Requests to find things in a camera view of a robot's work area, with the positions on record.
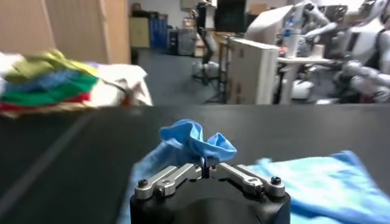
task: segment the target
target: crumpled blue cloth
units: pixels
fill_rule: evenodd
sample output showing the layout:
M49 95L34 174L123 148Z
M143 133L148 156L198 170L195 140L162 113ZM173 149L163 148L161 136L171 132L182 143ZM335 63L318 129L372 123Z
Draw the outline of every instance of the crumpled blue cloth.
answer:
M128 191L118 224L130 223L129 200L134 187L141 179L148 179L167 166L182 166L186 163L201 164L203 158L214 157L220 161L232 159L237 150L220 133L207 141L203 140L203 128L197 122L181 120L160 130L161 143L157 148L136 163L130 177Z
M282 178L292 198L292 224L390 223L389 197L351 151L279 163L265 158L249 168Z

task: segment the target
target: stack of folded clothes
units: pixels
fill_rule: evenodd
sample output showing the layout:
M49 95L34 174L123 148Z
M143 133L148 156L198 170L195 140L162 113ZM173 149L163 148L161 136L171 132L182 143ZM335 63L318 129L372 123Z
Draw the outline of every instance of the stack of folded clothes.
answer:
M96 65L66 59L57 50L0 65L0 112L85 108L98 78Z

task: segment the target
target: red cloth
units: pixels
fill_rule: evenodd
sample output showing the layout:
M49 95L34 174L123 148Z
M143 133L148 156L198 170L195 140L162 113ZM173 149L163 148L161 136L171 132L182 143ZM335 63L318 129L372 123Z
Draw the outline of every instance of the red cloth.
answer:
M91 99L90 93L80 93L77 97L70 98L64 102L66 103L82 103L84 101L89 101ZM46 106L42 107L21 107L14 104L9 103L0 103L0 111L22 111L22 110L31 110L31 109L37 109L37 108L44 108Z

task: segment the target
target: white box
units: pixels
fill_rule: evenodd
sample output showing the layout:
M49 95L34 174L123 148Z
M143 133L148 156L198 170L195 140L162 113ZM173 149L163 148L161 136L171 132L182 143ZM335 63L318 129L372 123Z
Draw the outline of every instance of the white box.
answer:
M279 48L237 38L231 40L230 50L228 103L271 104Z

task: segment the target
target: white cloth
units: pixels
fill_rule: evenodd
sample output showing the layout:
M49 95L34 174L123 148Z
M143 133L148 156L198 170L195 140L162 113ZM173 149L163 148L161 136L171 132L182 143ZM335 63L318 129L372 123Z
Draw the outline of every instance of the white cloth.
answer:
M96 76L110 83L122 86L118 81L125 80L127 86L124 89L133 92L132 104L152 106L149 90L144 82L145 70L136 65L113 64L99 65ZM106 107L119 105L123 100L124 93L113 85L100 80L91 91L91 106Z
M5 76L13 69L13 65L22 59L23 56L20 54L3 54L0 52L0 77Z

